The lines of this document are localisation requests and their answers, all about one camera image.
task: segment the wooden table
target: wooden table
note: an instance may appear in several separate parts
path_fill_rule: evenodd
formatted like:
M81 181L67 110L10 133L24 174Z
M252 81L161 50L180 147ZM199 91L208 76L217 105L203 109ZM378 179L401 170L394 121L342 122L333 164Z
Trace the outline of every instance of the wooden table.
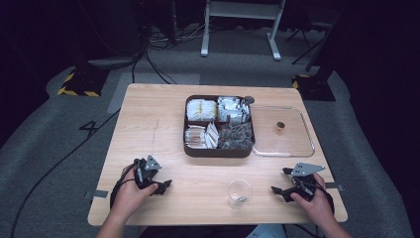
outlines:
M303 114L315 153L309 158L254 153L243 159L189 157L183 151L183 120L185 100L194 94L251 95L255 106L293 106ZM122 169L148 155L162 165L154 180L173 182L164 195L149 197L128 225L307 223L310 220L297 204L286 203L271 191L272 185L293 187L281 169L294 168L298 162L325 166L319 174L326 182L334 181L301 97L293 88L131 84L97 186L109 193L106 198L94 197L88 216L91 225L102 225L105 220L110 193ZM228 206L228 185L233 179L245 179L254 190L251 201L239 210ZM336 218L346 221L348 214L338 190L328 191L334 197Z

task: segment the dark brown box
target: dark brown box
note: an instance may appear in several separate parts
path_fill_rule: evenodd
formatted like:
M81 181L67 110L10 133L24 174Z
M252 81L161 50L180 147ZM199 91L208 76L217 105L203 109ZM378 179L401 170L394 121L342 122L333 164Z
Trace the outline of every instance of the dark brown box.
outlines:
M253 149L193 149L188 147L185 144L185 131L188 129L188 125L197 125L197 126L204 126L207 127L207 125L210 122L205 121L188 121L188 117L186 116L186 108L187 104L192 99L205 99L205 100L214 100L217 102L217 99L219 98L219 95L191 95L189 96L185 101L185 111L184 111L184 129L183 129L183 143L184 143L184 151L185 153L190 157L203 157L203 158L245 158L250 155L251 151ZM218 118L214 121L214 124L216 125L217 129L219 130L220 127L228 122L220 122ZM253 127L253 117L251 114L251 129L253 132L252 141L255 144L256 143L256 137L254 134L254 127Z

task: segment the plastic lid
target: plastic lid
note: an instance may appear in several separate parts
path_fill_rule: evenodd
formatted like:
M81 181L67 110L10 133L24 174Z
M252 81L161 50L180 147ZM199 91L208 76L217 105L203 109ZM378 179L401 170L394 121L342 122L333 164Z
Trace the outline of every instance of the plastic lid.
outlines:
M262 157L311 157L315 153L302 113L294 107L251 106L256 143Z

